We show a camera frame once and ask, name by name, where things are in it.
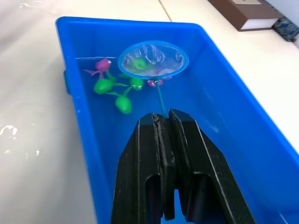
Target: blue box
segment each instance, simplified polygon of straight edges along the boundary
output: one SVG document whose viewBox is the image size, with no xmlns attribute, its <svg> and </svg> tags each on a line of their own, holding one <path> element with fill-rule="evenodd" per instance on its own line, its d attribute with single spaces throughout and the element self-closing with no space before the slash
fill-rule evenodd
<svg viewBox="0 0 299 224">
<path fill-rule="evenodd" d="M 156 90 L 146 86 L 130 96 L 132 113 L 121 114 L 112 98 L 92 91 L 94 79 L 78 59 L 117 58 L 147 40 L 175 44 L 188 54 L 187 69 L 161 86 L 165 106 L 191 114 L 223 152 L 256 222 L 299 223 L 299 156 L 202 27 L 62 17 L 57 30 L 99 223 L 110 222 L 117 161 L 137 120 L 161 111 Z M 177 218 L 167 223 L 182 223 L 179 207 L 176 198 Z"/>
</svg>

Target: blue plastic bin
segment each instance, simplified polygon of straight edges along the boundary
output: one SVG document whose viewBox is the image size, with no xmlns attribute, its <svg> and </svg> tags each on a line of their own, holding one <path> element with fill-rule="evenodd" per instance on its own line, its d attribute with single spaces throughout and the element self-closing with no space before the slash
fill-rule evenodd
<svg viewBox="0 0 299 224">
<path fill-rule="evenodd" d="M 299 156 L 202 27 L 62 17 L 57 29 L 99 223 L 109 223 L 117 161 L 137 120 L 161 111 L 156 90 L 148 87 L 130 96 L 133 112 L 121 114 L 111 98 L 92 91 L 94 80 L 79 69 L 78 58 L 118 57 L 146 40 L 169 42 L 188 54 L 187 69 L 161 86 L 165 106 L 191 114 L 223 152 L 256 222 L 299 223 Z M 167 223 L 184 223 L 179 207 L 176 198 L 177 218 Z"/>
</svg>

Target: book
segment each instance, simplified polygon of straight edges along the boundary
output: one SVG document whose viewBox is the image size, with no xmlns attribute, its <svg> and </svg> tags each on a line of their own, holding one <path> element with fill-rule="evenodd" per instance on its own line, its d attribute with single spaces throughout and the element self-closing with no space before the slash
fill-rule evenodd
<svg viewBox="0 0 299 224">
<path fill-rule="evenodd" d="M 208 0 L 238 31 L 271 29 L 281 15 L 264 0 Z"/>
</svg>

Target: net mesh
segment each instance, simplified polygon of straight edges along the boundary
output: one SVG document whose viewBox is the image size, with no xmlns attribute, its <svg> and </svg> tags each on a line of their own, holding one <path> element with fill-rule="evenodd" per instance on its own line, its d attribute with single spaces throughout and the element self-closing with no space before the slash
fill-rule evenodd
<svg viewBox="0 0 299 224">
<path fill-rule="evenodd" d="M 122 68 L 142 77 L 175 75 L 185 62 L 184 55 L 167 43 L 142 43 L 133 47 L 121 59 Z"/>
</svg>

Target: white table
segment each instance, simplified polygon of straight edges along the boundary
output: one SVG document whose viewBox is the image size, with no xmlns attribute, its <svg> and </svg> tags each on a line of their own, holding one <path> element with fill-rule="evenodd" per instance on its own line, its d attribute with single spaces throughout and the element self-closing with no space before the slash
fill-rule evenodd
<svg viewBox="0 0 299 224">
<path fill-rule="evenodd" d="M 299 150 L 299 50 L 271 30 L 237 32 L 207 0 L 162 3 L 173 21 L 204 27 Z M 95 223 L 54 26 L 62 15 L 168 21 L 158 0 L 0 3 L 1 224 Z"/>
</svg>

